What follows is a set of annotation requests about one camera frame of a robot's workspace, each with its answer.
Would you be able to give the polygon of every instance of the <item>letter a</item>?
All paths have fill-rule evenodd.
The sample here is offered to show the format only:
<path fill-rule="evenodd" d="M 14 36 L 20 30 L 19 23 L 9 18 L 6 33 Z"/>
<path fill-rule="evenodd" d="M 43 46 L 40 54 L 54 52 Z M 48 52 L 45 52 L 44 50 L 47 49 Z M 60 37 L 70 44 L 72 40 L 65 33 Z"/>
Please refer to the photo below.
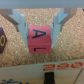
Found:
<path fill-rule="evenodd" d="M 33 31 L 35 31 L 36 33 L 35 33 L 35 36 L 32 37 L 32 38 L 37 38 L 37 37 L 40 37 L 40 36 L 46 35 L 46 32 L 43 32 L 43 31 L 39 31 L 39 30 L 35 30 L 35 29 L 33 29 Z"/>

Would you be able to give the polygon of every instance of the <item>brown granular surface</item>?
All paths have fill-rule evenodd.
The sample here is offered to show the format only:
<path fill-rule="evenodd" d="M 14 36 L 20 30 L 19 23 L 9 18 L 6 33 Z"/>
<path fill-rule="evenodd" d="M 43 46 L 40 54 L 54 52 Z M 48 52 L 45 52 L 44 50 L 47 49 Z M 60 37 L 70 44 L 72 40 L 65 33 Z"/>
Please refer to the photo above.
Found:
<path fill-rule="evenodd" d="M 28 25 L 45 26 L 53 22 L 54 14 L 60 9 L 18 9 L 25 14 Z M 84 59 L 84 12 L 78 8 L 59 33 L 56 45 L 50 54 L 30 54 L 22 36 L 15 27 L 0 15 L 0 27 L 3 28 L 7 44 L 0 54 L 0 67 Z"/>

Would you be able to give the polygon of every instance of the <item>speckled floor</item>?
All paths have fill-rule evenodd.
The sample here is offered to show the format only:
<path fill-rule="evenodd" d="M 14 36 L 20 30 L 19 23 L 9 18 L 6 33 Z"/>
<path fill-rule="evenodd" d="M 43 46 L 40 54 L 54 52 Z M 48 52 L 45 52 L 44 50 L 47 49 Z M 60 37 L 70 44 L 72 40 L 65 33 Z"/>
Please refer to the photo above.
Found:
<path fill-rule="evenodd" d="M 60 9 L 18 9 L 25 14 L 28 25 L 50 25 L 54 14 Z M 59 33 L 56 45 L 50 54 L 30 54 L 23 39 L 15 27 L 0 15 L 0 27 L 3 28 L 8 42 L 0 54 L 0 67 L 55 62 L 72 59 L 84 59 L 84 12 L 78 8 Z"/>

